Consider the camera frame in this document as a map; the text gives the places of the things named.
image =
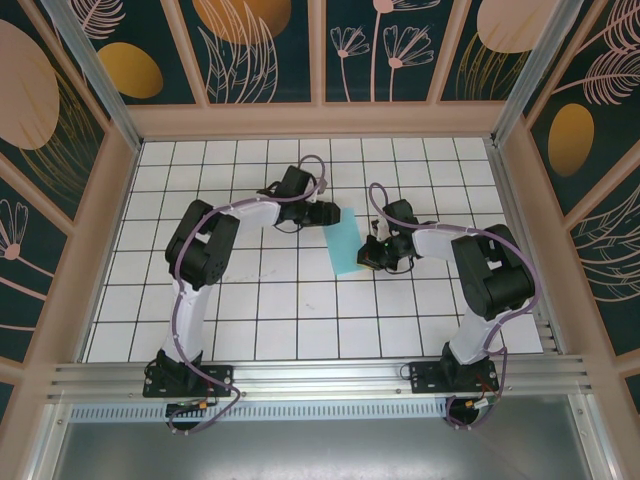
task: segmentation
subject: flower illustration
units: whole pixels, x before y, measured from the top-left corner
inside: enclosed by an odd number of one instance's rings
[[[22,240],[24,239],[24,233],[27,229],[28,219],[29,209],[25,205],[17,202],[15,209],[12,211],[8,200],[4,198],[0,200],[0,259],[9,261],[18,260],[37,272],[53,277],[53,273],[34,265],[20,256]],[[46,295],[35,292],[3,277],[0,277],[0,283],[39,300],[44,301],[47,298]],[[7,325],[0,325],[0,328],[21,329]]]
[[[355,57],[363,53],[369,53],[369,44],[364,43],[366,38],[362,33],[362,27],[347,27],[344,33],[340,27],[331,29],[331,41],[336,48],[336,52],[340,57],[340,68],[342,69],[342,85],[344,86],[344,94],[347,96],[347,102],[351,101],[349,97],[349,89],[347,88],[347,77],[344,73],[344,59],[347,57]]]
[[[378,13],[391,13],[399,10],[424,10],[425,8],[436,7],[440,0],[429,1],[408,1],[408,0],[373,0],[373,7]]]
[[[15,213],[6,199],[0,201],[0,258],[15,260],[20,257],[20,244],[27,228],[29,210],[20,202]]]
[[[384,49],[387,52],[389,66],[391,67],[391,80],[389,82],[389,101],[393,101],[393,76],[398,68],[424,65],[433,61],[433,50],[427,50],[431,45],[431,39],[427,35],[428,27],[422,30],[407,27],[398,38],[398,26],[384,29]]]
[[[410,12],[412,10],[424,10],[437,7],[440,0],[373,0],[373,8],[376,9],[376,23],[373,29],[373,50],[371,54],[371,77],[369,79],[369,91],[371,101],[376,101],[376,51],[378,47],[378,30],[380,29],[380,17],[391,12]]]

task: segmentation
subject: yellow oval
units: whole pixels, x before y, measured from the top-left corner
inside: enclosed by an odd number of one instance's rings
[[[538,42],[557,0],[484,0],[478,10],[478,37],[489,50],[522,53]]]
[[[250,33],[245,3],[256,24],[261,18],[273,38],[282,33],[291,18],[291,0],[193,0],[193,7],[202,23],[217,37],[238,45],[259,43],[260,37]]]
[[[560,109],[549,132],[549,162],[551,168],[563,177],[580,170],[591,145],[595,126],[591,113],[582,105],[570,103]]]
[[[58,124],[60,94],[56,72],[29,35],[0,20],[0,137],[35,150]]]
[[[116,89],[133,98],[150,98],[162,90],[160,68],[144,50],[116,42],[102,47],[98,57]]]

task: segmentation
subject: light blue block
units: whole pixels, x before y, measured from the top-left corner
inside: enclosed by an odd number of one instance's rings
[[[356,263],[362,240],[353,208],[341,209],[340,223],[324,227],[324,238],[327,240],[333,273],[344,275],[363,270]]]

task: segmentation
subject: purple cable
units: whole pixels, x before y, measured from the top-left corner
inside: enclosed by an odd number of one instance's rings
[[[187,252],[189,246],[193,242],[193,239],[196,238],[196,234],[200,231],[200,229],[211,219],[211,217],[213,217],[214,215],[216,215],[218,213],[226,212],[227,210],[232,210],[234,208],[241,207],[243,205],[249,205],[251,203],[259,203],[259,202],[262,202],[262,201],[277,202],[277,203],[297,202],[299,200],[304,200],[304,199],[310,197],[311,195],[313,195],[315,192],[317,192],[320,188],[323,187],[323,184],[325,184],[325,178],[324,177],[325,177],[325,173],[326,173],[326,167],[325,167],[324,161],[317,155],[305,155],[304,157],[302,157],[300,159],[300,161],[298,162],[298,165],[301,165],[305,160],[307,160],[309,158],[313,158],[313,159],[318,160],[320,162],[320,167],[322,169],[321,173],[320,173],[320,180],[315,182],[315,185],[313,186],[313,188],[311,190],[309,190],[309,192],[305,192],[302,195],[298,195],[298,196],[291,197],[291,198],[273,198],[273,197],[246,198],[244,200],[240,200],[240,201],[237,201],[237,202],[234,202],[234,203],[230,203],[230,204],[224,205],[222,207],[214,208],[213,210],[211,210],[209,213],[207,213],[204,217],[202,217],[200,219],[198,224],[193,228],[193,230],[191,231],[191,233],[189,234],[189,236],[185,240],[184,245],[183,245],[182,249],[180,250],[180,253],[178,254],[178,258],[176,260],[174,272],[175,272],[175,276],[176,276],[176,281],[178,282],[178,285],[180,286],[180,292],[178,293],[178,296],[176,297],[176,303],[173,306],[173,312],[171,314],[171,334],[173,335],[173,343],[174,343],[174,345],[176,347],[178,355],[180,356],[180,359],[184,362],[184,364],[187,366],[187,368],[189,368],[189,370],[191,370],[192,372],[194,372],[196,375],[198,375],[200,378],[203,378],[207,382],[210,382],[210,383],[212,383],[214,385],[218,385],[219,387],[222,387],[222,388],[224,388],[226,390],[233,391],[236,394],[236,397],[226,407],[224,407],[222,410],[220,410],[220,412],[218,412],[218,414],[215,415],[213,418],[211,418],[210,420],[207,420],[204,423],[199,423],[198,425],[196,425],[195,427],[193,427],[190,430],[178,430],[174,426],[173,420],[175,419],[176,415],[179,415],[180,413],[184,412],[186,409],[176,410],[171,415],[171,417],[169,417],[169,428],[171,428],[171,432],[173,434],[180,434],[180,435],[186,436],[186,435],[189,435],[190,433],[198,433],[198,432],[201,432],[201,431],[205,430],[206,428],[208,428],[211,425],[213,425],[214,423],[216,423],[218,421],[218,419],[220,417],[222,417],[225,413],[227,413],[229,410],[231,410],[233,408],[233,406],[236,403],[238,403],[238,401],[240,400],[240,396],[242,395],[242,392],[240,392],[240,390],[236,386],[231,385],[231,384],[227,385],[226,383],[221,382],[220,380],[217,380],[217,379],[211,377],[210,375],[207,375],[202,370],[200,370],[198,367],[196,367],[193,363],[191,363],[189,361],[189,359],[187,358],[187,356],[185,355],[184,350],[182,349],[182,346],[180,345],[177,322],[178,322],[178,310],[180,308],[180,303],[182,302],[182,295],[184,294],[184,282],[182,281],[182,278],[180,277],[180,268],[182,267],[182,261],[184,260],[185,253]]]
[[[516,247],[514,244],[512,244],[508,240],[505,240],[504,238],[500,237],[499,235],[496,235],[491,232],[487,232],[486,230],[480,230],[480,229],[471,228],[471,227],[460,227],[457,225],[446,225],[442,223],[429,224],[429,225],[416,225],[413,223],[406,223],[400,220],[396,220],[395,218],[387,215],[376,203],[375,199],[373,198],[373,190],[376,188],[379,188],[384,194],[385,203],[389,203],[389,197],[387,195],[387,191],[381,184],[377,182],[374,182],[371,185],[369,185],[369,200],[371,201],[371,205],[373,205],[373,208],[378,212],[378,214],[380,214],[387,221],[393,222],[394,224],[402,227],[413,228],[416,230],[445,230],[445,231],[448,230],[450,232],[475,233],[477,235],[483,235],[485,237],[490,238],[491,240],[501,243],[502,245],[507,247],[509,250],[511,250],[522,261],[522,263],[527,267],[527,269],[531,273],[531,277],[533,278],[533,284],[534,284],[534,295],[531,301],[521,309],[509,312],[500,320],[498,320],[496,324],[493,326],[493,328],[491,329],[491,331],[489,332],[489,335],[487,336],[487,339],[485,340],[484,344],[482,345],[483,350],[488,355],[500,355],[500,354],[503,355],[502,374],[500,376],[500,387],[497,395],[498,398],[501,398],[503,388],[504,388],[505,376],[507,373],[507,347],[503,347],[497,352],[490,352],[489,346],[491,345],[491,341],[493,340],[493,338],[500,331],[500,328],[502,328],[502,325],[504,325],[507,321],[513,318],[516,318],[525,313],[529,313],[538,304],[538,301],[540,301],[541,287],[540,287],[540,278],[538,277],[538,272],[536,271],[531,261],[520,251],[520,249],[518,249],[518,247]],[[467,430],[471,430],[470,425],[464,425],[462,422],[451,417],[451,414],[450,414],[451,405],[453,404],[453,401],[455,399],[456,399],[455,395],[447,399],[447,404],[445,407],[445,420],[449,425],[451,425],[456,429],[460,427],[466,427]],[[495,405],[493,405],[480,420],[474,423],[474,428],[479,427],[480,425],[482,425],[484,422],[487,421],[494,407]]]

